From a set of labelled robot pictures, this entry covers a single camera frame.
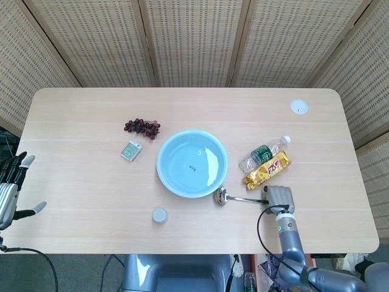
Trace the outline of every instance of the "light blue bowl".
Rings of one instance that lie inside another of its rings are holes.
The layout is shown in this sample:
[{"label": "light blue bowl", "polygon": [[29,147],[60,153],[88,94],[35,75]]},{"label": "light blue bowl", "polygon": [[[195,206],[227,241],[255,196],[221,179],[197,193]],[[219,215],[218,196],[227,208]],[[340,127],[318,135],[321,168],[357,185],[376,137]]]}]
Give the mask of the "light blue bowl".
[{"label": "light blue bowl", "polygon": [[185,130],[166,140],[157,171],[165,187],[185,198],[214,192],[227,175],[227,153],[220,141],[201,130]]}]

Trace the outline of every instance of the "small green box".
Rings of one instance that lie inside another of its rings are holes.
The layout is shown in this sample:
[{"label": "small green box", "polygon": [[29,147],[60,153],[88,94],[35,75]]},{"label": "small green box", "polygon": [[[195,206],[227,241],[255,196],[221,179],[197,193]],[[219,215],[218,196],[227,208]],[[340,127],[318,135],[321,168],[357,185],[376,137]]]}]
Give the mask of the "small green box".
[{"label": "small green box", "polygon": [[142,146],[138,142],[130,141],[120,155],[127,160],[133,161],[140,151],[142,151]]}]

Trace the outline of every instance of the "table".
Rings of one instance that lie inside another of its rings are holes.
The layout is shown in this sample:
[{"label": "table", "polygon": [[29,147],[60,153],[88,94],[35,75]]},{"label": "table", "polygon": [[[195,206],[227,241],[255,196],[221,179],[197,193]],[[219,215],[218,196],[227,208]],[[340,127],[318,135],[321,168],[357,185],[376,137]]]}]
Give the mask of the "table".
[{"label": "table", "polygon": [[[291,110],[305,100],[304,115]],[[158,120],[154,141],[127,133],[136,117]],[[213,196],[181,198],[156,172],[157,152],[173,133],[198,128],[215,135],[229,156],[224,185],[247,191],[239,161],[261,144],[290,135],[292,164],[268,184],[291,187],[305,253],[373,252],[377,232],[339,95],[330,89],[49,88],[33,99],[19,153],[36,156],[18,209],[47,201],[38,215],[2,232],[7,246],[45,253],[256,254],[262,207]],[[129,142],[143,145],[134,162],[120,156]],[[153,223],[162,207],[169,220]],[[280,252],[275,216],[261,222],[265,244]]]}]

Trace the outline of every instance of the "bowl rim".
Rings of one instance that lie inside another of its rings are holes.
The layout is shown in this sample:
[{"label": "bowl rim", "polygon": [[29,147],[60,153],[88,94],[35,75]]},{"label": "bowl rim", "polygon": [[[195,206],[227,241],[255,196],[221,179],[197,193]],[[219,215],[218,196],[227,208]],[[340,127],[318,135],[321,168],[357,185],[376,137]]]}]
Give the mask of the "bowl rim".
[{"label": "bowl rim", "polygon": [[[183,135],[187,135],[187,134],[201,135],[201,136],[209,138],[212,142],[214,142],[222,153],[222,158],[224,160],[224,165],[225,165],[222,174],[216,180],[216,183],[214,183],[214,185],[215,185],[214,187],[209,188],[209,190],[207,190],[205,193],[204,192],[190,193],[191,196],[188,196],[187,193],[181,192],[180,190],[177,190],[176,188],[174,188],[171,184],[167,183],[167,181],[164,178],[163,171],[161,171],[161,167],[160,167],[162,155],[165,153],[165,150],[166,150],[167,146],[171,143],[171,141],[173,141],[175,138],[177,138],[179,136],[183,136]],[[162,144],[162,146],[160,147],[160,149],[158,151],[156,166],[157,166],[157,173],[158,173],[160,181],[162,182],[162,184],[164,184],[164,186],[170,192],[172,192],[178,196],[182,196],[184,198],[202,198],[203,196],[210,195],[211,193],[216,191],[216,189],[218,189],[218,187],[220,187],[222,185],[223,181],[225,180],[225,178],[227,176],[227,172],[228,172],[228,168],[229,168],[229,160],[228,160],[227,152],[226,152],[224,146],[216,137],[214,137],[214,135],[212,135],[204,130],[189,129],[189,130],[183,130],[183,131],[179,131],[177,133],[174,133],[172,136],[170,136]]]}]

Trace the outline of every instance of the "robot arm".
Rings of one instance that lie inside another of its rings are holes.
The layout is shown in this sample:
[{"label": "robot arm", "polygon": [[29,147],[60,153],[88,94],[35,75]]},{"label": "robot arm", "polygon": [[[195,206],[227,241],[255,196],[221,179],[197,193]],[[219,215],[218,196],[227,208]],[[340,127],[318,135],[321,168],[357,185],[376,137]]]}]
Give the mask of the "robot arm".
[{"label": "robot arm", "polygon": [[8,228],[13,220],[37,214],[46,205],[46,202],[42,202],[33,209],[16,211],[19,191],[26,172],[35,159],[34,155],[26,156],[27,152],[23,152],[19,156],[0,161],[0,231]]},{"label": "robot arm", "polygon": [[284,262],[296,270],[296,274],[287,266],[281,264],[278,270],[280,277],[287,283],[304,289],[318,288],[318,292],[367,292],[367,286],[360,279],[324,269],[307,266],[296,221],[294,219],[294,202],[289,187],[266,186],[263,199],[269,200],[269,205],[289,205],[288,210],[282,207],[271,208],[276,217],[278,235]]}]

